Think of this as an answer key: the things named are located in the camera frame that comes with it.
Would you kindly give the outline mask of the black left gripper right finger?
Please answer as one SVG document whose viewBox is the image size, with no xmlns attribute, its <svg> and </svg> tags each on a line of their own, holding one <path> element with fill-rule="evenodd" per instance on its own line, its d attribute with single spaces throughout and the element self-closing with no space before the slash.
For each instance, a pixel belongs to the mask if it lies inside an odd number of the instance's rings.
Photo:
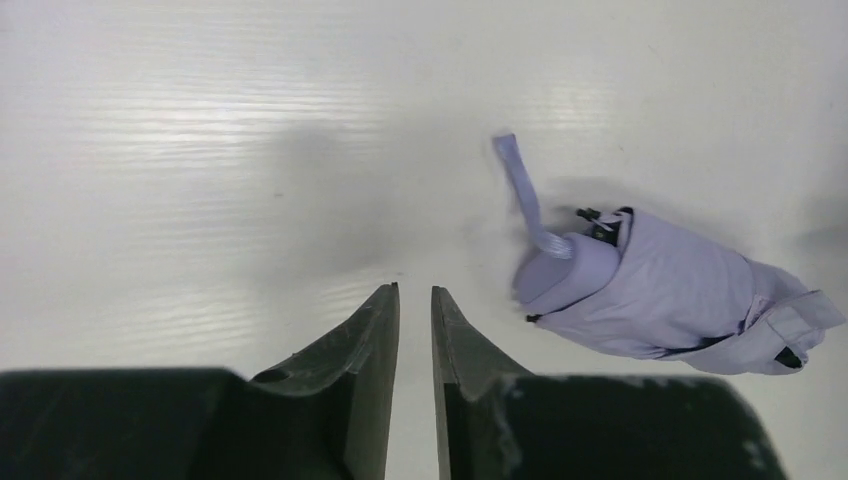
<svg viewBox="0 0 848 480">
<path fill-rule="evenodd" d="M 537 375 L 431 292 L 443 479 L 781 479 L 751 406 L 705 376 Z"/>
</svg>

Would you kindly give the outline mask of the purple folding umbrella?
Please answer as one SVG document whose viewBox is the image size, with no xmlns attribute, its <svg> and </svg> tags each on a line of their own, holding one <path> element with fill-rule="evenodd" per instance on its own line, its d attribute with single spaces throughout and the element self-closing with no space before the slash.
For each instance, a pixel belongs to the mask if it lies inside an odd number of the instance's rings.
<svg viewBox="0 0 848 480">
<path fill-rule="evenodd" d="M 516 137 L 492 144 L 534 245 L 513 281 L 530 323 L 603 354 L 719 375 L 799 372 L 845 323 L 785 270 L 642 210 L 584 208 L 586 230 L 549 231 Z"/>
</svg>

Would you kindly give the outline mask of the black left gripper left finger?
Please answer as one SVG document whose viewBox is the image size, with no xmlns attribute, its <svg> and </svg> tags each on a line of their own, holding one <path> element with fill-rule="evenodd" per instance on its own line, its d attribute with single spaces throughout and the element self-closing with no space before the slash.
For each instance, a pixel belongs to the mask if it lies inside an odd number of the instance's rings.
<svg viewBox="0 0 848 480">
<path fill-rule="evenodd" d="M 224 368 L 1 376 L 5 479 L 381 479 L 399 289 L 251 379 Z"/>
</svg>

